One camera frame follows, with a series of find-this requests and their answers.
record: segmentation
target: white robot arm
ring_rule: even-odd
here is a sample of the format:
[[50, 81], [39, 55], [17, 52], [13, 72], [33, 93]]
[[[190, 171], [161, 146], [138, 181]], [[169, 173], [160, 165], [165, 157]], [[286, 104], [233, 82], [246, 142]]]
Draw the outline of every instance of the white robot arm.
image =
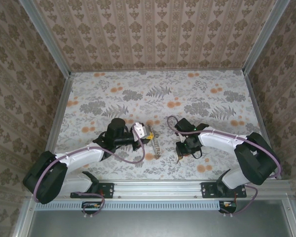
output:
[[151, 133], [148, 134], [145, 126], [138, 122], [128, 132], [125, 121], [120, 118], [114, 118], [108, 125], [105, 136], [103, 134], [89, 145], [71, 152], [42, 153], [23, 179], [23, 184], [42, 204], [52, 201], [58, 195], [87, 192], [92, 188], [92, 179], [96, 178], [88, 172], [77, 174], [75, 170], [89, 163], [107, 159], [111, 155], [116, 156], [116, 149], [123, 145], [132, 145], [133, 150], [137, 150], [153, 137]]
[[201, 152], [202, 146], [236, 154], [240, 167], [226, 171], [217, 180], [215, 192], [218, 196], [223, 197], [226, 193], [247, 183], [261, 185], [276, 168], [278, 173], [281, 172], [279, 159], [258, 133], [253, 132], [248, 136], [234, 135], [215, 130], [203, 123], [195, 127], [185, 118], [178, 121], [175, 128], [176, 130], [172, 130], [181, 136], [186, 136], [184, 141], [176, 143], [179, 159]]

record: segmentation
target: wall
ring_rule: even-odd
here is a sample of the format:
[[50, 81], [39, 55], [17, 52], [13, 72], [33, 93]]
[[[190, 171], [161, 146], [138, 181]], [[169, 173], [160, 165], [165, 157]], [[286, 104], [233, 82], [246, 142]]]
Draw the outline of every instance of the wall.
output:
[[296, 0], [290, 1], [249, 77], [283, 177], [292, 180], [296, 196]]
[[17, 0], [0, 0], [0, 236], [11, 234], [21, 182], [44, 151], [64, 78]]
[[72, 71], [242, 68], [275, 0], [35, 0]]

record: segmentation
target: gray leaf pattern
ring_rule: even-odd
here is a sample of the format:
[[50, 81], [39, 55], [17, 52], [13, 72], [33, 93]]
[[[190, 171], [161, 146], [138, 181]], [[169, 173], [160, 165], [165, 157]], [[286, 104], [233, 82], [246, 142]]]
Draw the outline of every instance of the gray leaf pattern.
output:
[[[113, 118], [122, 118], [129, 129], [139, 121], [149, 125], [158, 136], [155, 142], [145, 145], [146, 157], [141, 163], [127, 164], [110, 157], [89, 164], [87, 170], [98, 179], [217, 179], [238, 165], [235, 155], [209, 147], [203, 147], [201, 159], [184, 157], [177, 163], [175, 143], [179, 138], [166, 124], [169, 115], [234, 134], [259, 132], [240, 70], [78, 73], [56, 152], [89, 144], [107, 129]], [[142, 158], [142, 150], [134, 152], [132, 146], [123, 146], [116, 154], [131, 161]]]
[[137, 93], [132, 90], [124, 90], [123, 91], [123, 99], [125, 101], [130, 101], [130, 100], [141, 100], [143, 98], [143, 95], [140, 93]]

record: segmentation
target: aluminum frame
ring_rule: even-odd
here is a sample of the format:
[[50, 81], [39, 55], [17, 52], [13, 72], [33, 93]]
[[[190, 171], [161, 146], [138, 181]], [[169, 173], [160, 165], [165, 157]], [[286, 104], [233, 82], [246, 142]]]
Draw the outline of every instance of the aluminum frame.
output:
[[[64, 116], [66, 104], [71, 91], [74, 77], [77, 74], [72, 74], [69, 80], [66, 80], [65, 86], [62, 92], [61, 100], [57, 108], [57, 116], [53, 123], [52, 132], [48, 138], [46, 150], [54, 151], [59, 130], [61, 127], [62, 119]], [[246, 76], [246, 83], [250, 92], [251, 84]], [[255, 97], [251, 90], [250, 96], [254, 103]], [[209, 198], [203, 199], [201, 194], [200, 183], [208, 182], [209, 180], [178, 180], [178, 181], [125, 181], [125, 180], [102, 180], [101, 182], [113, 182], [114, 183], [114, 201], [209, 201], [209, 200], [230, 200], [231, 198]], [[259, 194], [257, 200], [282, 200], [283, 206], [286, 210], [286, 217], [289, 221], [289, 225], [294, 237], [296, 237], [296, 202], [292, 200], [293, 193], [288, 180], [266, 180], [261, 186], [256, 186]], [[244, 200], [250, 200], [254, 195], [253, 190], [247, 189], [247, 198]], [[80, 200], [71, 199], [69, 194], [63, 197], [57, 197], [55, 200], [68, 201], [68, 200]], [[14, 231], [14, 237], [27, 237], [29, 229], [32, 223], [33, 215], [35, 212], [36, 203], [32, 198], [32, 194], [28, 193], [25, 197], [21, 213]]]

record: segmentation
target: black mounting bracket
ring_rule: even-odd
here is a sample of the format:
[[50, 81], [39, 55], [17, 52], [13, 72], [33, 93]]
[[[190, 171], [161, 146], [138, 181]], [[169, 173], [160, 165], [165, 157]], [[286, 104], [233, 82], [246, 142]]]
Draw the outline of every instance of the black mounting bracket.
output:
[[224, 195], [221, 195], [217, 188], [216, 182], [201, 183], [201, 191], [203, 198], [246, 198], [246, 188], [244, 185], [238, 186], [235, 189], [227, 190]]
[[84, 171], [82, 172], [85, 174], [92, 182], [90, 188], [85, 192], [85, 194], [91, 194], [91, 195], [79, 195], [77, 193], [71, 193], [71, 198], [80, 198], [80, 199], [86, 199], [86, 198], [100, 198], [93, 196], [92, 194], [100, 194], [104, 198], [113, 198], [114, 194], [114, 183], [100, 183], [99, 180], [94, 177], [90, 172]]

